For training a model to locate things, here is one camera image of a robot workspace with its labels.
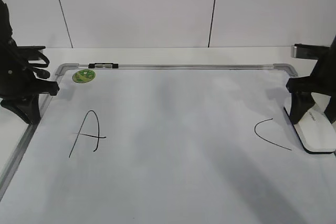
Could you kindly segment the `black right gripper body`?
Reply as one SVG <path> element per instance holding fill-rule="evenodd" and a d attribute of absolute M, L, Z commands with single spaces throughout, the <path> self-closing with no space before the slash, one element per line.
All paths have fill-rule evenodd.
<path fill-rule="evenodd" d="M 317 60 L 309 76 L 290 78 L 286 88 L 290 93 L 299 91 L 335 95 L 335 40 L 329 46 L 329 52 Z"/>

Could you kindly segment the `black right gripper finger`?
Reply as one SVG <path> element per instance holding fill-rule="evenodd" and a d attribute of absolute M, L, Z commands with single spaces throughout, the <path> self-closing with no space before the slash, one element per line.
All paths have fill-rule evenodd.
<path fill-rule="evenodd" d="M 294 92 L 291 94 L 289 119 L 292 124 L 298 124 L 305 113 L 315 105 L 310 92 Z"/>
<path fill-rule="evenodd" d="M 331 124 L 336 121 L 336 97 L 335 95 L 330 97 L 329 103 L 324 111 L 325 116 Z"/>

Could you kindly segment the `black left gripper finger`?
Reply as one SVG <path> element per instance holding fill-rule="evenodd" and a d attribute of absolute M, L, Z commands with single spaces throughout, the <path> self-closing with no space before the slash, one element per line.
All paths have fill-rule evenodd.
<path fill-rule="evenodd" d="M 1 106 L 20 117 L 27 124 L 40 122 L 39 95 L 29 95 L 20 99 L 1 101 Z"/>

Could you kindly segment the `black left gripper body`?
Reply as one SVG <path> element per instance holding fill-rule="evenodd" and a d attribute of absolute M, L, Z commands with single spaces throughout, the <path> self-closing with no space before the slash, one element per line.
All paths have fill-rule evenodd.
<path fill-rule="evenodd" d="M 49 59 L 45 55 L 42 60 L 22 58 L 12 35 L 8 6 L 1 1 L 1 98 L 18 99 L 42 93 L 55 96 L 59 86 L 48 80 Z"/>

